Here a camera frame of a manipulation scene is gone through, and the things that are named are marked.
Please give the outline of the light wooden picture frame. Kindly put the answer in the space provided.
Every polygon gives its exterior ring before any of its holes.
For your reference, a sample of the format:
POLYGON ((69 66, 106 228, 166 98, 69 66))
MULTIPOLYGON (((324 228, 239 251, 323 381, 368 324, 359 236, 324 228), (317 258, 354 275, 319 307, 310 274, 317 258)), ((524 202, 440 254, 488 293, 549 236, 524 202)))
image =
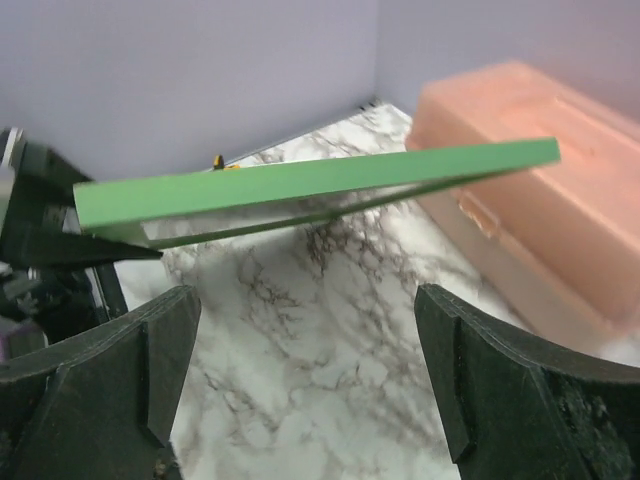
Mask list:
POLYGON ((83 183, 74 199, 83 232, 163 250, 331 221, 559 159, 546 137, 83 183))

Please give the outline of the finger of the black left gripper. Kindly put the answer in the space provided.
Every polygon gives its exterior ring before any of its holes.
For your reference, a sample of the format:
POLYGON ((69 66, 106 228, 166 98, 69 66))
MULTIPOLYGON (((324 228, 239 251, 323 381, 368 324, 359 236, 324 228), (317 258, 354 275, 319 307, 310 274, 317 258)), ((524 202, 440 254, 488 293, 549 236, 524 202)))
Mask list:
POLYGON ((33 268, 89 268, 123 260, 157 260, 158 250, 97 237, 14 226, 14 264, 33 268))

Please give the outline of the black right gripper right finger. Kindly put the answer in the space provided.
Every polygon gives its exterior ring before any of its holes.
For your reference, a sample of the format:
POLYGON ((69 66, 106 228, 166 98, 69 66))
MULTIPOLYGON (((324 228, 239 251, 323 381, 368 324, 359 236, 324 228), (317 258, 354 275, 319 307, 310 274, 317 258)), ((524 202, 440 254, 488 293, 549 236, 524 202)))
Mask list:
POLYGON ((639 370, 501 321, 436 284, 414 313, 463 479, 636 479, 639 370))

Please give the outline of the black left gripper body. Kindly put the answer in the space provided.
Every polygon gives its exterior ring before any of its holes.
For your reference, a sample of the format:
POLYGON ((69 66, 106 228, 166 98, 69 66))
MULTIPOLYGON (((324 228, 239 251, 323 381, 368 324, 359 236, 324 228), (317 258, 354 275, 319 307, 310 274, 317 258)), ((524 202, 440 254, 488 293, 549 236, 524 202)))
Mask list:
POLYGON ((1 260, 17 269, 33 268, 14 264, 14 226, 28 224, 48 231, 65 232, 63 225, 67 213, 75 208, 74 186, 92 180, 53 148, 37 142, 25 142, 1 227, 1 260))

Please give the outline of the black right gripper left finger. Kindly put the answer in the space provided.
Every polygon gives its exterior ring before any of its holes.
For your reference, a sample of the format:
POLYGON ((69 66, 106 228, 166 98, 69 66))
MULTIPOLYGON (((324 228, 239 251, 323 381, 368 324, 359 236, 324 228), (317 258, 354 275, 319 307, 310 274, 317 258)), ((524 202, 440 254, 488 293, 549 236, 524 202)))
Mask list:
POLYGON ((174 287, 1 368, 4 479, 149 479, 169 443, 201 303, 174 287))

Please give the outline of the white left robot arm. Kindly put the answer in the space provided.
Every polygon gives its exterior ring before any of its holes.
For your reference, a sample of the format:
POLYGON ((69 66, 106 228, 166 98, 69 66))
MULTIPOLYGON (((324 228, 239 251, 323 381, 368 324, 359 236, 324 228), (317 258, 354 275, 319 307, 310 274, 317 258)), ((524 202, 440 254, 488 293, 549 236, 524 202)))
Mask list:
POLYGON ((87 176, 54 149, 1 133, 1 316, 17 329, 1 336, 1 357, 58 343, 127 313, 114 265, 158 260, 158 250, 80 231, 73 188, 87 176))

